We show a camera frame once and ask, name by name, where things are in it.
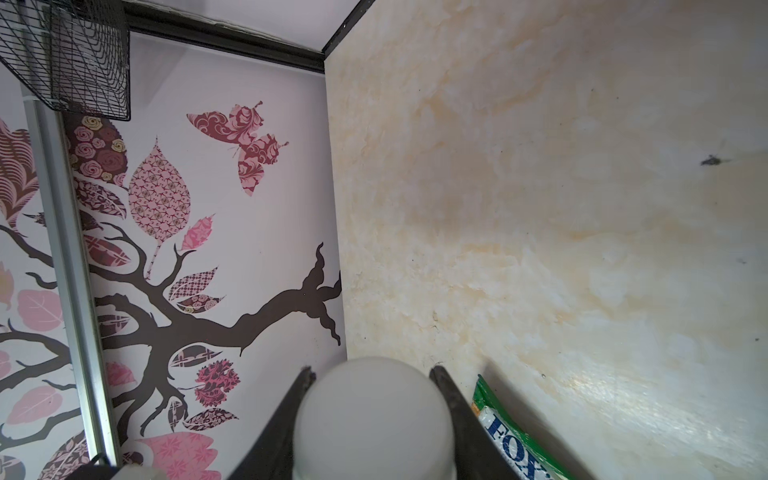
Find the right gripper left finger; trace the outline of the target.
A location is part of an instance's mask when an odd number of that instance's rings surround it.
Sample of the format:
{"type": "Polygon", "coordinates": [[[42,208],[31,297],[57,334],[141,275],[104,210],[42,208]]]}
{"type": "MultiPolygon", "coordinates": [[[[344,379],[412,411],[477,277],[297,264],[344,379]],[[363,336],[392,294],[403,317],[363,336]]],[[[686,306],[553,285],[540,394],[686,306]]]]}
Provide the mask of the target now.
{"type": "Polygon", "coordinates": [[[291,480],[293,435],[301,403],[316,374],[304,367],[276,408],[272,417],[229,480],[291,480]]]}

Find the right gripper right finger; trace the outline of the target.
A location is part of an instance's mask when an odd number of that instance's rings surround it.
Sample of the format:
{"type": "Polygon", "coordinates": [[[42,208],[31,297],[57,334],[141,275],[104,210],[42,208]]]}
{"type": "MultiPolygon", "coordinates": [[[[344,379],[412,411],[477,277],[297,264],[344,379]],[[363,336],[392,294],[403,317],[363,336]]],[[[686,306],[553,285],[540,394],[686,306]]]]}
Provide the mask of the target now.
{"type": "Polygon", "coordinates": [[[458,479],[517,479],[474,415],[448,371],[440,365],[429,372],[430,380],[443,395],[451,415],[455,465],[458,479]]]}

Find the green label small bottle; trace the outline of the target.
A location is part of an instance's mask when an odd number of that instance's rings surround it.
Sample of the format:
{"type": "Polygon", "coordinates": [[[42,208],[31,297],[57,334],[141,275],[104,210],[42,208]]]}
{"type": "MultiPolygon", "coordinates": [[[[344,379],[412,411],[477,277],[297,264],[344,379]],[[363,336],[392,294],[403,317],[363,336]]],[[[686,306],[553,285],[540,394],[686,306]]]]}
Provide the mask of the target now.
{"type": "Polygon", "coordinates": [[[366,357],[322,376],[301,402],[293,435],[296,479],[454,479],[447,402],[425,374],[366,357]]]}

